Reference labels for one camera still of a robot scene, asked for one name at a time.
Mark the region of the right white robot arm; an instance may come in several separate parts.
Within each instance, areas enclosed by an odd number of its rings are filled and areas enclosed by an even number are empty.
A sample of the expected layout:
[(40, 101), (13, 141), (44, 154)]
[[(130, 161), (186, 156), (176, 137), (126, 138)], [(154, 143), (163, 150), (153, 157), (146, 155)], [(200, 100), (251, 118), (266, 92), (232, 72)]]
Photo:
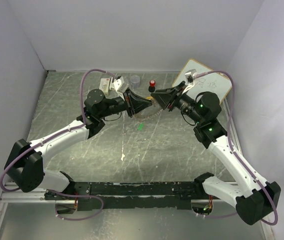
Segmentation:
[(205, 91), (193, 99), (184, 91), (185, 88), (185, 83), (181, 82), (176, 87), (156, 90), (151, 97), (162, 109), (172, 111), (177, 108), (183, 116), (194, 121), (197, 140), (223, 163), (238, 185), (234, 187), (211, 173), (205, 173), (195, 179), (195, 196), (204, 199), (211, 195), (223, 200), (233, 206), (248, 225), (263, 221), (270, 213), (274, 213), (272, 224), (277, 224), (279, 184), (262, 177), (232, 143), (230, 134), (217, 120), (221, 112), (218, 96)]

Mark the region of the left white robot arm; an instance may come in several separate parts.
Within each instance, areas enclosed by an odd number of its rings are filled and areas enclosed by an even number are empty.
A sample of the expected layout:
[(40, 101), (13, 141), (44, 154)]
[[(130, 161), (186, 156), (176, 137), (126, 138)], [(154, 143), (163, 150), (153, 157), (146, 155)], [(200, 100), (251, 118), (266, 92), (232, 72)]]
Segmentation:
[(75, 194), (75, 181), (63, 171), (51, 171), (46, 163), (68, 147), (97, 135), (105, 126), (104, 119), (127, 112), (129, 117), (152, 106), (149, 99), (127, 89), (120, 96), (108, 99), (99, 89), (91, 90), (84, 101), (84, 114), (66, 127), (43, 138), (14, 143), (5, 173), (24, 193), (36, 188), (53, 190), (68, 200)]

